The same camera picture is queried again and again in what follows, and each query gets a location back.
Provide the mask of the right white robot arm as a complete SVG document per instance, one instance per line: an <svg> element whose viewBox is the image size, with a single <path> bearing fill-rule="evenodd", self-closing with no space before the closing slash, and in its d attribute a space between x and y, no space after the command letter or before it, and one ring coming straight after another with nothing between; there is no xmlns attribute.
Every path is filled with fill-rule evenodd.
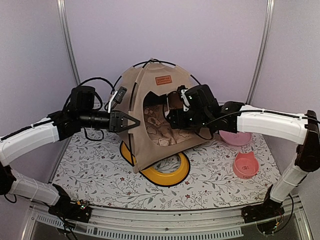
<svg viewBox="0 0 320 240"><path fill-rule="evenodd" d="M320 122L314 111L285 113L237 101L220 105L206 84L189 89L180 86L177 94L181 106L165 113L165 119L173 129L190 130L196 134L203 128L209 129L211 134L220 131L257 133L297 144L295 158L281 178L269 188L265 202L258 208L262 218L274 214L278 204L310 172L320 168Z"/></svg>

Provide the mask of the beige fabric pet tent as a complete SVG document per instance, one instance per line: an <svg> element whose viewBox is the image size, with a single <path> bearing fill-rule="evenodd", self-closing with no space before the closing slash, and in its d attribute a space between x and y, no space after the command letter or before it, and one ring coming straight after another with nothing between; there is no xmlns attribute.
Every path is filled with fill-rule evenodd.
<svg viewBox="0 0 320 240"><path fill-rule="evenodd" d="M198 85L185 69L151 59L127 69L119 85L127 91L115 110L140 122L118 134L133 160L134 173L210 140L208 128L174 129L167 121L168 113L184 107L178 88Z"/></svg>

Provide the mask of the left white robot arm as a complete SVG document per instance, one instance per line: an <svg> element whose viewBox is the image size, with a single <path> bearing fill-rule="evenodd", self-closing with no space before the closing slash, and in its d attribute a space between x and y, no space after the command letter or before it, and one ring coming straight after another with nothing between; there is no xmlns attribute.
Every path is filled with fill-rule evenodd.
<svg viewBox="0 0 320 240"><path fill-rule="evenodd" d="M58 185L39 182L13 171L11 162L42 146L72 137L85 128L121 133L138 127L140 121L109 105L106 111L94 108L100 96L92 86L71 90L62 110L0 139L0 194L19 195L54 206L63 216L74 213L69 195Z"/></svg>

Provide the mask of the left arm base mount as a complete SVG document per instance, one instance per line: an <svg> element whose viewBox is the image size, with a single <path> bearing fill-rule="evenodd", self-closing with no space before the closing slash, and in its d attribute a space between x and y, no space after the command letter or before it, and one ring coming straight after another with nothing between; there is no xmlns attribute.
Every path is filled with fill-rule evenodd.
<svg viewBox="0 0 320 240"><path fill-rule="evenodd" d="M48 213L62 219L88 223L92 214L92 208L87 206L83 200L80 203L72 202L67 192L59 185L53 184L59 198L56 204L51 205Z"/></svg>

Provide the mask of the yellow double bowl holder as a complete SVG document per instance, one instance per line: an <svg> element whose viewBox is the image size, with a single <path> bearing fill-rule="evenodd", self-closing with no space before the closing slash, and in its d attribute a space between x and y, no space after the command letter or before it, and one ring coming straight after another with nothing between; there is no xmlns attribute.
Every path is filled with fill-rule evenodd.
<svg viewBox="0 0 320 240"><path fill-rule="evenodd" d="M131 154L124 141L120 143L119 151L121 156L132 166L135 166L136 158ZM139 173L150 183L159 187L173 187L181 184L189 175L191 170L190 160L184 152L176 155L180 160L179 167L173 172L160 172L153 166L146 168Z"/></svg>

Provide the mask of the brown patterned pet cushion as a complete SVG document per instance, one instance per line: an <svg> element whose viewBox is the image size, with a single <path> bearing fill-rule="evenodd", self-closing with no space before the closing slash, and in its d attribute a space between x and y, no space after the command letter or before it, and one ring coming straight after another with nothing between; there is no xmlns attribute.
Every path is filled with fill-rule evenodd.
<svg viewBox="0 0 320 240"><path fill-rule="evenodd" d="M187 141L195 136L189 130L172 129L169 122L165 119L164 105L145 106L143 117L145 128L149 138L159 146L173 146Z"/></svg>

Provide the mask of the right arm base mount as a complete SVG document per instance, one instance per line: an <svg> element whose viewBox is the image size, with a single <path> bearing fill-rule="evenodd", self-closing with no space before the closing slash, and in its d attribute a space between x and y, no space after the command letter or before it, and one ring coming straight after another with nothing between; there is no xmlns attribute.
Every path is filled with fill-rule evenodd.
<svg viewBox="0 0 320 240"><path fill-rule="evenodd" d="M283 204L271 200L270 192L273 185L271 185L265 195L262 203L256 205L248 205L241 209L241 216L245 223L253 223L270 218L280 217L280 219L272 220L271 222L262 222L257 225L257 229L263 235L272 235L278 232L283 214L285 213Z"/></svg>

